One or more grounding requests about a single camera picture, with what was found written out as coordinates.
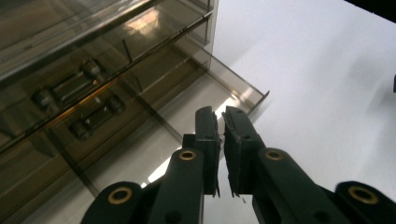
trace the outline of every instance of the white surface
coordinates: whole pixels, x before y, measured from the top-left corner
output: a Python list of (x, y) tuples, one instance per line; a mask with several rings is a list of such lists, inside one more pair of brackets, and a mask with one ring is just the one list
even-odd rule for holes
[[(357, 180), (395, 201), (395, 39), (395, 23), (341, 0), (223, 0), (214, 55), (271, 91), (252, 116), (268, 147), (327, 189)], [(206, 200), (205, 224), (257, 222), (239, 204)]]

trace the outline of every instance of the brass ring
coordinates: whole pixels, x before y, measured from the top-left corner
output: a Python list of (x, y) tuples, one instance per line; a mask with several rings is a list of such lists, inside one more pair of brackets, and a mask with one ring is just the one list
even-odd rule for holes
[(265, 152), (265, 157), (273, 161), (283, 160), (283, 154), (275, 150), (269, 150)]
[(349, 192), (350, 196), (361, 203), (376, 204), (379, 201), (378, 197), (376, 197), (372, 191), (363, 187), (351, 186), (347, 191)]
[[(126, 195), (121, 197), (121, 198), (116, 198), (116, 194), (119, 192), (125, 192)], [(120, 204), (120, 203), (125, 203), (128, 201), (130, 198), (132, 198), (132, 190), (126, 187), (119, 187), (117, 189), (114, 189), (107, 197), (108, 202), (112, 204)]]
[(195, 152), (193, 151), (182, 151), (178, 154), (178, 156), (183, 160), (183, 161), (191, 161), (196, 157)]

